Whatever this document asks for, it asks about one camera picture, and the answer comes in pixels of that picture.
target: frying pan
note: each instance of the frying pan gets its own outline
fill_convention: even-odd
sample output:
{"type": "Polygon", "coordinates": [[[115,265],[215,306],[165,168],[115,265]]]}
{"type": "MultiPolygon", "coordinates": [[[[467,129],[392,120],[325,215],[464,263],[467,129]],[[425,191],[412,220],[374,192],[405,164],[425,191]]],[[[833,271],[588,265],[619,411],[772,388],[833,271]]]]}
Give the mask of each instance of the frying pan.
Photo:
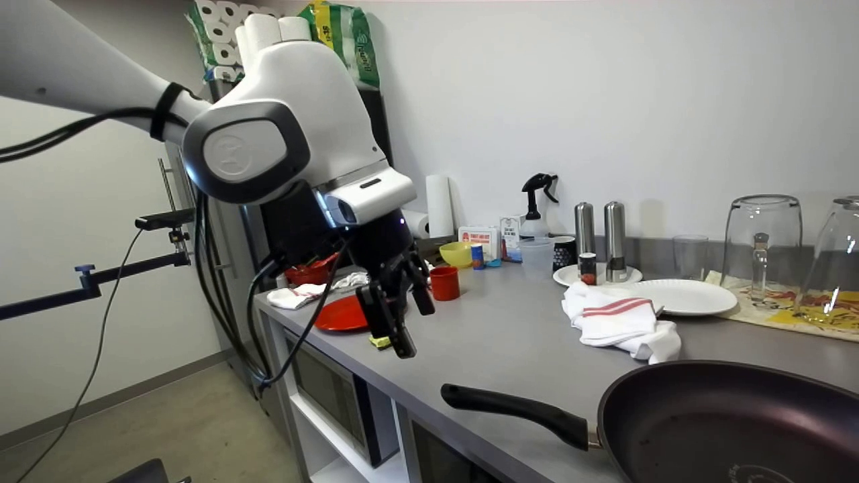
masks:
{"type": "Polygon", "coordinates": [[[444,383],[464,411],[537,420],[565,443],[607,444],[636,483],[858,483],[859,397],[741,361],[666,361],[619,377],[599,431],[562,408],[444,383]]]}

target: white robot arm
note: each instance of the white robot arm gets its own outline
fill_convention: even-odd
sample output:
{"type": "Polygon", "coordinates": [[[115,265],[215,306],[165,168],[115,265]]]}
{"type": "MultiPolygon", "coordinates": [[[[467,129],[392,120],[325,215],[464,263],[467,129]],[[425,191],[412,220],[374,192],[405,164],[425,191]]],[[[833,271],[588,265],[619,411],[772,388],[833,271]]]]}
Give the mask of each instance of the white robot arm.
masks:
{"type": "MultiPolygon", "coordinates": [[[[8,45],[0,94],[106,112],[156,108],[170,79],[139,66],[48,0],[4,0],[8,45]]],[[[341,58],[311,41],[270,45],[219,105],[184,92],[165,139],[184,147],[199,191],[270,200],[310,181],[334,228],[365,226],[415,199],[415,181],[386,164],[370,118],[341,58]]]]}

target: black cable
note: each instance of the black cable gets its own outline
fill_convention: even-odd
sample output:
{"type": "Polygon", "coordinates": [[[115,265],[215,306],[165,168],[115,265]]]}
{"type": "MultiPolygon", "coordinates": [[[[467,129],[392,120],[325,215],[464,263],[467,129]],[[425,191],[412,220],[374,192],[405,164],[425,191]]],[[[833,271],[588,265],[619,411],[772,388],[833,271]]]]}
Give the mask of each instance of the black cable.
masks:
{"type": "MultiPolygon", "coordinates": [[[[67,126],[59,126],[59,129],[55,129],[48,133],[40,133],[36,139],[0,147],[0,164],[43,153],[43,149],[48,149],[48,147],[55,147],[59,141],[67,141],[71,137],[91,129],[91,126],[109,120],[109,118],[153,118],[153,114],[156,114],[153,108],[122,108],[122,109],[109,109],[109,112],[97,112],[97,114],[90,114],[90,118],[79,118],[79,120],[72,120],[67,126]]],[[[166,112],[166,124],[188,126],[188,120],[184,120],[176,112],[166,112]]]]}
{"type": "Polygon", "coordinates": [[[193,269],[196,269],[196,279],[203,283],[203,291],[220,324],[220,330],[227,333],[228,342],[235,345],[243,371],[248,371],[254,377],[267,381],[267,372],[254,361],[254,357],[244,352],[240,333],[228,324],[224,309],[219,306],[219,300],[213,297],[213,286],[207,282],[205,274],[205,261],[203,261],[203,247],[205,247],[205,215],[207,215],[207,195],[196,192],[196,216],[193,216],[193,269]]]}
{"type": "Polygon", "coordinates": [[[331,286],[334,286],[334,279],[335,279],[335,274],[338,274],[338,269],[341,269],[344,251],[350,251],[350,240],[341,243],[338,257],[335,257],[335,263],[334,263],[334,269],[331,269],[331,274],[327,274],[325,290],[322,290],[322,295],[319,295],[319,300],[318,300],[318,309],[314,309],[311,318],[306,321],[303,333],[299,334],[297,345],[290,349],[288,361],[284,361],[271,377],[267,377],[267,381],[260,383],[260,392],[267,392],[271,383],[276,383],[276,381],[292,368],[292,359],[297,359],[299,349],[302,349],[303,340],[311,334],[311,330],[314,330],[314,324],[318,324],[318,318],[319,318],[319,312],[322,312],[322,306],[325,306],[325,300],[327,300],[327,295],[331,295],[331,286]]]}
{"type": "Polygon", "coordinates": [[[205,222],[205,239],[207,239],[207,269],[213,274],[215,300],[220,302],[220,312],[224,312],[227,321],[232,324],[232,330],[240,333],[240,321],[237,321],[237,312],[235,312],[228,286],[227,286],[224,277],[215,277],[220,271],[220,254],[219,254],[219,243],[215,243],[215,232],[213,232],[211,199],[205,199],[203,210],[205,210],[203,222],[205,222]]]}
{"type": "Polygon", "coordinates": [[[86,377],[86,383],[83,383],[83,388],[82,388],[82,393],[79,393],[79,399],[76,399],[67,420],[63,424],[63,430],[58,431],[58,436],[48,443],[48,448],[19,475],[19,483],[24,483],[24,479],[31,477],[31,473],[58,448],[58,443],[59,443],[59,439],[64,436],[64,431],[72,426],[72,420],[76,420],[76,416],[79,416],[79,411],[82,411],[83,397],[86,397],[91,381],[95,381],[97,372],[101,372],[102,355],[106,355],[109,317],[111,317],[111,309],[114,309],[114,297],[115,297],[115,291],[119,291],[119,286],[122,286],[122,282],[125,282],[125,269],[126,269],[126,263],[129,263],[129,257],[131,257],[131,250],[135,250],[135,243],[138,243],[139,235],[144,235],[144,231],[135,232],[135,239],[131,239],[129,247],[126,247],[125,261],[122,261],[119,269],[115,269],[115,282],[114,282],[114,290],[111,290],[111,297],[109,297],[109,306],[106,306],[106,313],[102,313],[101,345],[97,345],[97,357],[95,357],[95,361],[91,361],[90,377],[86,377]]]}
{"type": "Polygon", "coordinates": [[[259,349],[259,357],[260,357],[264,368],[267,368],[267,377],[271,377],[271,365],[270,365],[270,359],[267,359],[264,340],[260,340],[260,333],[259,333],[259,324],[255,324],[255,317],[254,317],[254,295],[259,291],[264,277],[270,277],[271,265],[275,265],[275,263],[267,263],[267,265],[254,277],[254,282],[251,282],[251,286],[248,286],[248,297],[244,297],[248,333],[251,333],[254,345],[259,349]]]}

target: cutting board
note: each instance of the cutting board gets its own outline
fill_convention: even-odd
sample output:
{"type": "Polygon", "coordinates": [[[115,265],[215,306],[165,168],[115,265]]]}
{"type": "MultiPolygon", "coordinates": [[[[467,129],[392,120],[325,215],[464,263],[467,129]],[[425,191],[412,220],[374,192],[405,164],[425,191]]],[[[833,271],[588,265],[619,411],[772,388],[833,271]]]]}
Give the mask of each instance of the cutting board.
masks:
{"type": "MultiPolygon", "coordinates": [[[[706,282],[721,283],[723,274],[711,271],[706,282]]],[[[780,309],[761,309],[750,297],[750,279],[725,277],[723,286],[737,291],[739,309],[727,313],[734,321],[793,330],[825,337],[859,340],[859,291],[841,291],[841,306],[835,313],[825,313],[827,291],[811,291],[811,306],[799,312],[799,286],[774,286],[780,309]]]]}

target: floor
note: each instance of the floor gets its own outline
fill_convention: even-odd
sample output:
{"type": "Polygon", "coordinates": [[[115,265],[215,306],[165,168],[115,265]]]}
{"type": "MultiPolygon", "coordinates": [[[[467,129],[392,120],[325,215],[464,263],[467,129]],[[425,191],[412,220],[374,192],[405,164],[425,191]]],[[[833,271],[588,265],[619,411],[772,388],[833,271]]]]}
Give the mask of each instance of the floor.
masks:
{"type": "MultiPolygon", "coordinates": [[[[13,483],[55,434],[0,450],[0,483],[13,483]]],[[[162,459],[170,479],[302,479],[290,444],[219,361],[76,420],[28,483],[109,483],[148,459],[162,459]]]]}

